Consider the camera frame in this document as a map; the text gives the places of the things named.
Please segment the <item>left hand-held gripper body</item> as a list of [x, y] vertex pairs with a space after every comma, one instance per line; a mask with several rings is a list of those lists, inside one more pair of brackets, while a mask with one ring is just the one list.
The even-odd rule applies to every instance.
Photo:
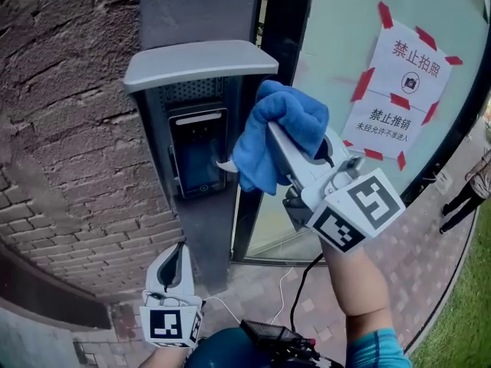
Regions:
[[195, 348], [203, 322], [203, 300], [198, 296], [143, 292], [140, 320], [146, 342], [155, 347]]

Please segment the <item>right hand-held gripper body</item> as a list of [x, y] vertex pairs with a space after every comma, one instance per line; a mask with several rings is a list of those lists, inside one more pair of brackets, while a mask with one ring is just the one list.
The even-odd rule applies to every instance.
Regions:
[[381, 169], [360, 173], [363, 161], [352, 156], [303, 190], [291, 185], [283, 205], [295, 229], [349, 254], [397, 220], [406, 206]]

